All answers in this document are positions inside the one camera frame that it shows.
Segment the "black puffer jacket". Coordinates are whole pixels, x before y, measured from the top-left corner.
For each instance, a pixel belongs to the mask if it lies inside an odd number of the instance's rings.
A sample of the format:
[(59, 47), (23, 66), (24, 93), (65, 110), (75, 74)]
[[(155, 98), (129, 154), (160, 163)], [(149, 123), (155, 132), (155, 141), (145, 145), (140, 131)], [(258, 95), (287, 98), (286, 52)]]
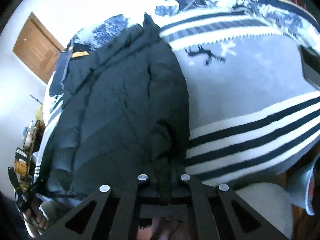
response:
[(143, 24), (68, 67), (62, 113), (43, 153), (40, 179), (52, 198), (84, 198), (147, 174), (160, 193), (182, 164), (189, 95), (171, 46), (149, 15)]

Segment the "cluttered wooden side table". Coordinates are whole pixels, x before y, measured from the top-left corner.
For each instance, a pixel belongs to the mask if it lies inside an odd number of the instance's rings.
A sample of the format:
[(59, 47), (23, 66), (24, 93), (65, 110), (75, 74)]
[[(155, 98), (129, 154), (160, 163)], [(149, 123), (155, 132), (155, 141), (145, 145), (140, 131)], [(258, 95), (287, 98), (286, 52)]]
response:
[[(42, 126), (42, 122), (39, 120), (31, 120), (29, 126), (24, 129), (22, 146), (17, 147), (15, 150), (13, 165), (8, 167), (8, 177), (16, 196), (25, 193), (25, 191), (33, 185), (35, 177), (39, 174), (40, 166), (37, 165), (37, 155), (39, 153), (43, 131), (44, 126)], [(23, 161), (27, 164), (28, 169), (25, 177), (15, 172), (14, 163), (16, 161)]]

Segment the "yellow container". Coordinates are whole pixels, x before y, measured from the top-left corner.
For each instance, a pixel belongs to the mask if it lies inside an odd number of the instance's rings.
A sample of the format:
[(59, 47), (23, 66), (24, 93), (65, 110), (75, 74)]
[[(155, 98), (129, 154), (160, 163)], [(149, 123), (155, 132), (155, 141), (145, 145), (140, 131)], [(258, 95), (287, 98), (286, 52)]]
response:
[(23, 161), (16, 161), (14, 163), (14, 170), (17, 174), (19, 174), (22, 177), (25, 177), (27, 175), (27, 164)]

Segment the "dark striped pillow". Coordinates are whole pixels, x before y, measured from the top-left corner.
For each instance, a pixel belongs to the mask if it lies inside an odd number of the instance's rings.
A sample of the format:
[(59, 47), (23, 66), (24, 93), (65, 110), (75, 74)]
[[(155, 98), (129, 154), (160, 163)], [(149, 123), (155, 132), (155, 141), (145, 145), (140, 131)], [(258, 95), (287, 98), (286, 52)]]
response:
[(69, 44), (55, 63), (55, 73), (49, 87), (49, 96), (54, 97), (63, 93), (63, 82), (66, 77), (68, 64), (70, 61), (78, 61), (91, 52), (89, 45), (74, 43)]

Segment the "bed with striped deer blanket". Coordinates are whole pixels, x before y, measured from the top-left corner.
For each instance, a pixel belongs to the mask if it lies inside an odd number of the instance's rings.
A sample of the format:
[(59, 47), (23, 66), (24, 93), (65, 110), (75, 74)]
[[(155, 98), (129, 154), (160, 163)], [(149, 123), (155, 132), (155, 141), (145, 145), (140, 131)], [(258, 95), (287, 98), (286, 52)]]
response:
[[(189, 95), (189, 140), (180, 165), (208, 185), (281, 173), (319, 138), (319, 91), (303, 77), (301, 44), (236, 0), (206, 2), (208, 8), (158, 25)], [(63, 93), (56, 98), (40, 168), (62, 113)]]

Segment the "yellow plastic bag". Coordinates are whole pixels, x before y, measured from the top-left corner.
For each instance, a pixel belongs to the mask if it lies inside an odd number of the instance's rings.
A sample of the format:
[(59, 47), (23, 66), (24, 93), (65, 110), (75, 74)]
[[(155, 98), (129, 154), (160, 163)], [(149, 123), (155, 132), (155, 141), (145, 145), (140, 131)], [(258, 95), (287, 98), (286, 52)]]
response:
[(43, 105), (41, 105), (37, 110), (35, 114), (35, 118), (39, 120), (40, 122), (44, 122), (43, 120)]

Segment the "brown wooden door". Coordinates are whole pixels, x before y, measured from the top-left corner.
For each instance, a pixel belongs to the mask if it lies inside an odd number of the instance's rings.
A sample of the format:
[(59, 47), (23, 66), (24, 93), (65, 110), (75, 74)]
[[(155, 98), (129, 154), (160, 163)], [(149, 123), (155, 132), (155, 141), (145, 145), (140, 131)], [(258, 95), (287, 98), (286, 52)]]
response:
[(48, 83), (64, 50), (34, 13), (29, 15), (13, 48), (16, 56), (44, 83)]

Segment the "lying HOMES pillow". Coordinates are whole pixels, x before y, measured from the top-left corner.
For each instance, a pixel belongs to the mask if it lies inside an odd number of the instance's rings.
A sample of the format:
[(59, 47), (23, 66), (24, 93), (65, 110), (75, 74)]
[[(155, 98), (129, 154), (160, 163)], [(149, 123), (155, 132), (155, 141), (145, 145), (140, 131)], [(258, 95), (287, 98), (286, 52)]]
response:
[(299, 44), (319, 53), (319, 23), (305, 9), (287, 0), (236, 0), (253, 17), (278, 28)]

